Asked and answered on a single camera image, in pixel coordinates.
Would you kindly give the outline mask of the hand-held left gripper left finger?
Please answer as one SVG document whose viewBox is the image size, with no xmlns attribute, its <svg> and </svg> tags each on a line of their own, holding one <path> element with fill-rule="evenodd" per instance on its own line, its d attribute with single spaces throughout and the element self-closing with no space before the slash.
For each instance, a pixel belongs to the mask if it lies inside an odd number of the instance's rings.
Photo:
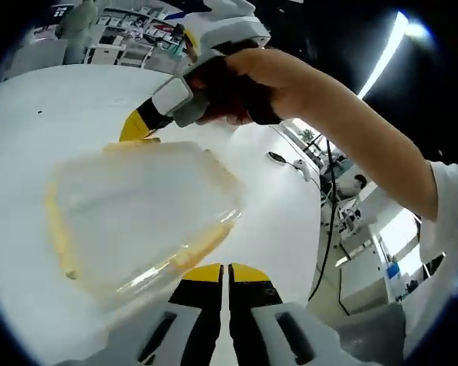
<svg viewBox="0 0 458 366">
<path fill-rule="evenodd" d="M 156 312 L 137 361 L 142 365 L 209 365 L 221 329 L 224 266 L 187 272 Z"/>
</svg>

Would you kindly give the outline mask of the person's right hand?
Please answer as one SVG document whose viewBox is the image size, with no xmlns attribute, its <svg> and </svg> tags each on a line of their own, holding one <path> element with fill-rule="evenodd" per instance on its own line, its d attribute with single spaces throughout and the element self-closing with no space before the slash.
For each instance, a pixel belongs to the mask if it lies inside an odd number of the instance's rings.
<svg viewBox="0 0 458 366">
<path fill-rule="evenodd" d="M 230 124 L 279 124 L 298 116 L 298 85 L 308 65 L 281 50 L 248 48 L 217 56 L 187 76 L 208 99 L 199 124 L 226 117 Z"/>
</svg>

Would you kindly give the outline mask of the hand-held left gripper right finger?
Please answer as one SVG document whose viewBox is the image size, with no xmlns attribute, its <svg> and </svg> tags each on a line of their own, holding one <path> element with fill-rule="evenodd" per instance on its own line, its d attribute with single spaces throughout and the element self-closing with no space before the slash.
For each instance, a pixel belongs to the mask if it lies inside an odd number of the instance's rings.
<svg viewBox="0 0 458 366">
<path fill-rule="evenodd" d="M 343 365 L 335 331 L 285 303 L 261 270 L 231 263 L 230 335 L 239 365 Z"/>
</svg>

